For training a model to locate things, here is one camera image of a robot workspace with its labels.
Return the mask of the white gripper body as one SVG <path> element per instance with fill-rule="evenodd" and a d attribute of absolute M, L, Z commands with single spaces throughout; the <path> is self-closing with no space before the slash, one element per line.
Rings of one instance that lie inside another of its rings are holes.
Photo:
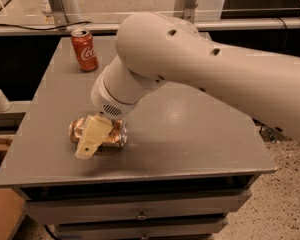
<path fill-rule="evenodd" d="M 92 87 L 91 102 L 98 114 L 110 120 L 122 119 L 136 107 L 135 104 L 125 104 L 111 96 L 106 89 L 103 73 L 98 76 Z"/>

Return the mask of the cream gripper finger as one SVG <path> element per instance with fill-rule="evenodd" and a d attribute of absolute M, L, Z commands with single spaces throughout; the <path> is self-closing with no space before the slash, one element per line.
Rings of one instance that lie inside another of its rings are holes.
<path fill-rule="evenodd" d="M 75 156 L 90 159 L 112 131 L 112 121 L 99 115 L 89 115 L 84 123 Z"/>

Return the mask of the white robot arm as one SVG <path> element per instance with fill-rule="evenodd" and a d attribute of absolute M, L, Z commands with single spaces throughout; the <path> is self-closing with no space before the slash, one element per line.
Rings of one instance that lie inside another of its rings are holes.
<path fill-rule="evenodd" d="M 89 159 L 113 123 L 167 82 L 199 89 L 300 143 L 300 57 L 213 42 L 188 21 L 154 13 L 127 17 L 114 60 L 96 79 L 75 152 Z"/>

